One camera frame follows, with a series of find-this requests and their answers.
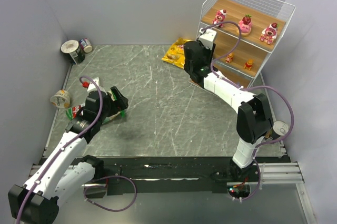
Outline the orange bear toy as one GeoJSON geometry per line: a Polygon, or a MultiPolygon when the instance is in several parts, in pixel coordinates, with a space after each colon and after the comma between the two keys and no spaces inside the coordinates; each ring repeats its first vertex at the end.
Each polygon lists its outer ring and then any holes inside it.
{"type": "Polygon", "coordinates": [[[251,70],[253,66],[253,60],[249,59],[245,64],[244,64],[244,69],[251,70]]]}
{"type": "Polygon", "coordinates": [[[234,57],[234,53],[233,53],[233,52],[229,53],[229,54],[226,56],[225,62],[226,62],[227,64],[231,63],[232,60],[233,60],[233,57],[234,57]]]}

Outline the pink bear cream hat toy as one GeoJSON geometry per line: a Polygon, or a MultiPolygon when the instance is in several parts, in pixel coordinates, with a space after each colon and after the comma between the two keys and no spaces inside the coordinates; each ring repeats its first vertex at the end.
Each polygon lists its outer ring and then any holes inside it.
{"type": "Polygon", "coordinates": [[[224,24],[222,24],[221,22],[225,21],[226,19],[226,15],[227,15],[227,11],[225,9],[220,9],[216,12],[214,19],[212,20],[212,24],[218,27],[218,28],[222,28],[224,26],[224,24]]]}

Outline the pink bear strawberry donut toy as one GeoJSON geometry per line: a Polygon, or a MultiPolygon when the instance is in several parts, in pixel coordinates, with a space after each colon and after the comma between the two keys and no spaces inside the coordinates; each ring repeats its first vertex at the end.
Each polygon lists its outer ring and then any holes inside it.
{"type": "Polygon", "coordinates": [[[252,20],[251,15],[246,14],[238,23],[241,35],[247,36],[251,33],[252,30],[252,20]]]}

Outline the pink bear cake toy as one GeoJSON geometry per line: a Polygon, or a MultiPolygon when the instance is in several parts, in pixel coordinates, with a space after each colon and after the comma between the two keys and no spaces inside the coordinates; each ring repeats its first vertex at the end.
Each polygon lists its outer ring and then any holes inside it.
{"type": "Polygon", "coordinates": [[[262,30],[260,41],[271,45],[277,38],[278,23],[271,23],[267,28],[262,30]]]}

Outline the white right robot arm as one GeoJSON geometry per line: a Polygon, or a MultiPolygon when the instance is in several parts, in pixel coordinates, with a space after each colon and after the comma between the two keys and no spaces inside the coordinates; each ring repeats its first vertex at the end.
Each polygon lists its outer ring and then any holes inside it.
{"type": "Polygon", "coordinates": [[[192,82],[217,95],[237,113],[236,131],[239,143],[232,160],[231,173],[239,176],[253,163],[256,147],[273,126],[268,98],[233,86],[215,67],[211,66],[215,48],[207,49],[198,40],[184,44],[184,70],[192,82]]]}

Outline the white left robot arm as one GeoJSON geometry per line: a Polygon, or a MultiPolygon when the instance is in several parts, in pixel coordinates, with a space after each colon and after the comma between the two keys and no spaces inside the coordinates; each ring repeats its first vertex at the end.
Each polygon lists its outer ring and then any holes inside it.
{"type": "Polygon", "coordinates": [[[11,215],[25,223],[53,223],[60,206],[80,185],[101,178],[103,160],[87,155],[70,174],[65,172],[100,131],[103,122],[128,108],[128,99],[117,87],[91,90],[75,117],[69,121],[58,146],[23,186],[8,192],[11,215]]]}

